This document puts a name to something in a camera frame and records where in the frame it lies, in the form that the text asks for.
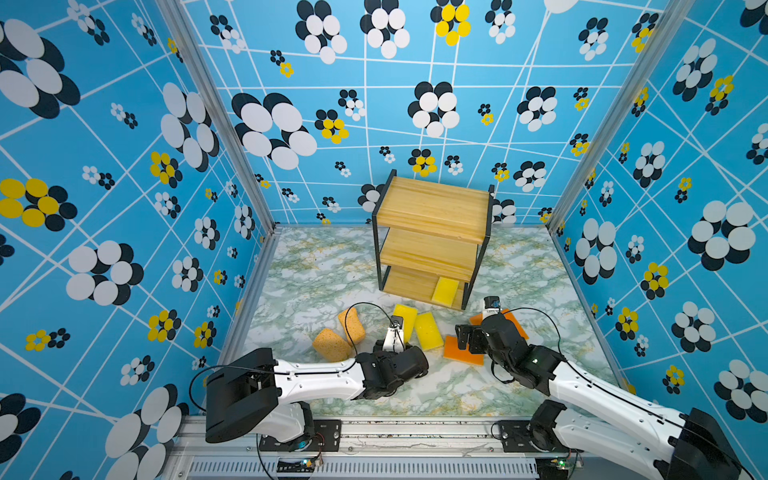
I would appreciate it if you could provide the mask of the tan sponge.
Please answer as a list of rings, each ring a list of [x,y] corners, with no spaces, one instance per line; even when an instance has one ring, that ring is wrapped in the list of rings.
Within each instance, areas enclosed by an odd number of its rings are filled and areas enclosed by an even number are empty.
[[[342,331],[350,343],[357,346],[366,338],[366,329],[360,321],[355,307],[350,307],[344,312],[341,312],[338,315],[338,320],[341,324]]]
[[[313,340],[314,350],[330,363],[348,360],[353,355],[353,349],[348,342],[334,330],[325,328]]]

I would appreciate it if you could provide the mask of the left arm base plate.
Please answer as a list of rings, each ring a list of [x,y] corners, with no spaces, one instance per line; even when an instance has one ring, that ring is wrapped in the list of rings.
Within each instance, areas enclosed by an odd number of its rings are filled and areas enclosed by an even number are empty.
[[[342,421],[339,419],[314,420],[313,426],[306,426],[304,432],[287,442],[263,435],[259,448],[266,452],[337,452],[342,433]]]

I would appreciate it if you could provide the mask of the tan sponge upper right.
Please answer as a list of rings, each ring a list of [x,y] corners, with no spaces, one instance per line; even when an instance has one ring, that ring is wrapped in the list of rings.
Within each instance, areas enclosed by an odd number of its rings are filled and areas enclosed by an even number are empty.
[[[350,343],[357,346],[366,338],[366,329],[360,321],[355,307],[350,307],[344,312],[341,312],[338,315],[338,320],[341,324],[342,331]]]

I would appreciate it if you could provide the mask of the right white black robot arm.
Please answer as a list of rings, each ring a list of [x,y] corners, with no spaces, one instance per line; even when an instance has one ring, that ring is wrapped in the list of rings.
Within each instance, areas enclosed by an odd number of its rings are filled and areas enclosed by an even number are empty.
[[[489,357],[514,382],[545,395],[528,427],[541,451],[591,453],[647,479],[752,476],[702,410],[683,413],[607,383],[560,351],[528,343],[501,313],[455,331],[459,349]]]

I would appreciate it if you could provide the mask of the tan sponge lower left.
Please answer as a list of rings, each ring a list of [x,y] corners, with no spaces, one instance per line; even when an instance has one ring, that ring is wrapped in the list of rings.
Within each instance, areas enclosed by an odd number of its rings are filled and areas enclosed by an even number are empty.
[[[334,330],[325,328],[313,340],[314,350],[330,363],[348,360],[353,355],[353,349],[348,342]]]

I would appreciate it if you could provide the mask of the aluminium front rail frame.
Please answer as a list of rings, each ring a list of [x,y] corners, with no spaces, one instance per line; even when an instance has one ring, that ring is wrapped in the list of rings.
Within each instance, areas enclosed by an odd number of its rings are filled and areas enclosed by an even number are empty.
[[[183,427],[164,479],[647,479],[587,452],[504,453],[490,429],[524,417],[347,417],[337,452],[266,452],[248,434],[204,440],[204,422]]]

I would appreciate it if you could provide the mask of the wooden three-tier shelf black frame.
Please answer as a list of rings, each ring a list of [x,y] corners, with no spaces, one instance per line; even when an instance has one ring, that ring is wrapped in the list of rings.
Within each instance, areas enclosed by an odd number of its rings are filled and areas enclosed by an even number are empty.
[[[464,310],[491,238],[495,187],[485,192],[400,177],[391,171],[371,214],[381,291],[435,304],[439,277],[460,281]]]

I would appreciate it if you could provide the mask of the orange sponge right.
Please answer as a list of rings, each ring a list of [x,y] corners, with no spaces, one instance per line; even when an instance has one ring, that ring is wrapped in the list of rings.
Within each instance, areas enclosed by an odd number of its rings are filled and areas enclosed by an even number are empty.
[[[510,322],[512,322],[512,323],[514,324],[515,328],[517,329],[517,332],[519,333],[519,335],[520,335],[520,336],[521,336],[521,337],[522,337],[524,340],[528,340],[528,339],[529,339],[529,336],[528,336],[528,335],[527,335],[527,333],[525,332],[524,328],[523,328],[523,327],[520,325],[519,321],[517,320],[517,318],[515,317],[514,313],[513,313],[513,312],[512,312],[510,309],[504,309],[504,310],[502,311],[502,314],[503,314],[503,316],[504,316],[504,317],[505,317],[505,318],[506,318],[508,321],[510,321]]]

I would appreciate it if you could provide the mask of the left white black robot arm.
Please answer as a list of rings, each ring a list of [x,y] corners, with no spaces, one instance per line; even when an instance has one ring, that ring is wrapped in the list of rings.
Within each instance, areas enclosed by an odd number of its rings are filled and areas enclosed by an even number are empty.
[[[215,366],[206,379],[205,439],[224,443],[256,432],[283,444],[302,442],[314,435],[311,401],[378,400],[428,371],[427,357],[416,346],[304,364],[276,359],[270,348],[256,349]]]

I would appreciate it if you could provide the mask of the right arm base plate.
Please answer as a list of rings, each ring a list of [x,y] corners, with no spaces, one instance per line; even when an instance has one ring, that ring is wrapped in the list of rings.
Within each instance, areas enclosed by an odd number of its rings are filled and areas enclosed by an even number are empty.
[[[559,444],[547,444],[534,438],[526,420],[499,420],[490,429],[491,436],[499,441],[504,453],[568,454]]]

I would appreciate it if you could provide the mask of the yellow sponge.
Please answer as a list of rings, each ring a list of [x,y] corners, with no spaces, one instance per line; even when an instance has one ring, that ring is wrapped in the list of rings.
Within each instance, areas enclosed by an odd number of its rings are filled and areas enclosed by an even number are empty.
[[[393,315],[403,320],[404,341],[409,342],[418,316],[418,310],[403,304],[396,304]]]
[[[443,337],[431,312],[418,314],[414,329],[422,350],[429,351],[444,346]]]
[[[460,281],[448,277],[439,277],[433,290],[431,301],[435,304],[451,307],[457,295]]]

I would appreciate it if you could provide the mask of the orange sponge front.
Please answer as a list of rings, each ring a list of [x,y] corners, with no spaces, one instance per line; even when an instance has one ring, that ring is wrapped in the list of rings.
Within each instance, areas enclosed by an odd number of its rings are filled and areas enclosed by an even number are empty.
[[[473,354],[468,349],[460,349],[458,340],[453,335],[447,335],[445,337],[443,357],[448,360],[476,366],[483,366],[485,362],[485,356],[483,354]]]

